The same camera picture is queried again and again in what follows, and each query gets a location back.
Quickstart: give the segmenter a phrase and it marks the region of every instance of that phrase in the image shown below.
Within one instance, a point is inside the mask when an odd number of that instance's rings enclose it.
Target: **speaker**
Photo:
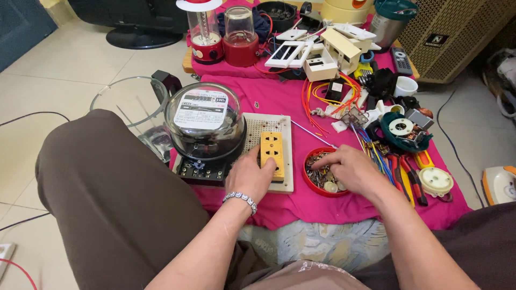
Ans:
[[[399,42],[421,77],[447,84],[516,14],[515,0],[419,0]]]

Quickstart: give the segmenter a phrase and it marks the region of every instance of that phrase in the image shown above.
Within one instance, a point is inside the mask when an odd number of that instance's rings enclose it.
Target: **teal container lid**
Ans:
[[[375,10],[388,19],[409,21],[416,17],[419,7],[408,0],[376,0]]]

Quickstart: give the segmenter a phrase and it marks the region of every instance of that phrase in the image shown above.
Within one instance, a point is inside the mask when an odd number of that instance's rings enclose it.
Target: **wooden table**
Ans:
[[[303,4],[303,2],[293,2],[293,1],[286,1],[286,2],[290,3],[292,5],[296,5],[297,7],[301,7],[301,4]],[[312,9],[320,10],[322,5],[323,5],[322,3],[312,3]],[[371,13],[375,12],[375,9],[373,6],[371,6],[370,10],[371,10]],[[401,43],[399,43],[399,41],[396,40],[396,41],[394,41],[394,46],[401,47]],[[409,59],[409,63],[410,63],[410,67],[412,68],[412,73],[414,75],[414,79],[418,80],[420,75],[419,75],[416,67],[412,63],[412,60],[410,60],[410,59]],[[195,73],[195,70],[192,67],[192,47],[191,46],[188,47],[188,49],[186,50],[185,57],[183,58],[183,70],[185,71],[185,73]]]

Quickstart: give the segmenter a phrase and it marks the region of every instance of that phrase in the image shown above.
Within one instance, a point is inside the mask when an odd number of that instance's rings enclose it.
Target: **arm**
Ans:
[[[313,165],[369,199],[380,212],[401,289],[478,289],[455,263],[407,199],[363,152],[341,146]]]
[[[256,163],[259,150],[260,146],[256,146],[239,158],[226,178],[227,192],[242,192],[256,204],[267,192],[276,169],[273,158],[259,168]],[[251,213],[244,200],[228,199],[145,289],[223,289],[238,232]]]

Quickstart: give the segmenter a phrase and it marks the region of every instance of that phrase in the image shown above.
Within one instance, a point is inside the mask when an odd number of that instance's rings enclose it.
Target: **small gear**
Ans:
[[[339,189],[340,191],[344,191],[344,190],[346,190],[346,189],[347,189],[347,188],[346,188],[346,186],[344,186],[344,184],[343,184],[342,182],[340,182],[340,181],[339,181],[339,182],[337,182],[337,187],[338,187],[338,189]]]
[[[327,192],[335,193],[338,191],[338,186],[331,181],[326,181],[324,183],[324,190],[326,190]]]

